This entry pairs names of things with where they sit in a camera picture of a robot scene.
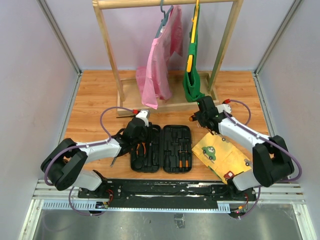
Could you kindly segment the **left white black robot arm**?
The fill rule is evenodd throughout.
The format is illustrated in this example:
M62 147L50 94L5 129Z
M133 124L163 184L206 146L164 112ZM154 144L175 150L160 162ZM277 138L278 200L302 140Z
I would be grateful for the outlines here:
M126 155L138 144L147 142L151 135L152 123L146 118L134 117L126 128L102 141L80 143L66 138L41 164L44 181L58 191L78 187L101 198L107 193L108 180L96 170L84 170L84 165Z

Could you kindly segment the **black plastic tool case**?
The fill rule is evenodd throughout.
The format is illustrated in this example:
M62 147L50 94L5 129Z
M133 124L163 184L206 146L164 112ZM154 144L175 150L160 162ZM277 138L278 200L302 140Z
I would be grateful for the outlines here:
M179 168L179 143L182 151L182 168ZM187 143L188 163L185 164L185 144ZM146 157L137 157L137 146L130 153L130 167L138 173L155 173L163 169L169 174L184 174L191 171L193 166L192 134L186 125L165 125L160 127L160 133L155 135L152 143L152 167L147 167L148 143L146 146Z

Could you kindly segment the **black orange handled screwdriver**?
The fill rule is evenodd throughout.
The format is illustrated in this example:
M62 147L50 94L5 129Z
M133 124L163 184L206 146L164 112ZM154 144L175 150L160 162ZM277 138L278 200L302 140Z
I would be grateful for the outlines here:
M196 112L189 117L189 121L196 122L196 121L199 121L200 118L201 118L201 115Z

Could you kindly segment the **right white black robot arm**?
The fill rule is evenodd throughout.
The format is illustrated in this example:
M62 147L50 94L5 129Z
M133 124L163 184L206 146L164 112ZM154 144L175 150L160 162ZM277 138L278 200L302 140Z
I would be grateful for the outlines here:
M216 106L211 96L201 97L196 103L199 110L190 121L197 121L211 134L217 133L236 141L252 153L252 169L227 181L226 193L230 199L238 200L247 189L270 187L294 173L295 158L281 136L270 137L249 128L232 116L228 104Z

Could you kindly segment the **claw hammer black handle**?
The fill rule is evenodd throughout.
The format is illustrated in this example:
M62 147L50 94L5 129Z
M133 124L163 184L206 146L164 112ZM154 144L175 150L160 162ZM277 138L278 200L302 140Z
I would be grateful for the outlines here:
M147 167L150 168L153 166L153 140L155 139L156 134L159 134L161 128L159 125L153 124L148 127L148 136L147 136Z

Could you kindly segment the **orange handled needle nose pliers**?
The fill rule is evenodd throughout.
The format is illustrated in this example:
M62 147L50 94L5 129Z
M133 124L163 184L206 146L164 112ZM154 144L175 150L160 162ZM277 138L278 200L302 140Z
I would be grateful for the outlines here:
M145 158L147 156L146 143L142 142L137 145L136 156Z

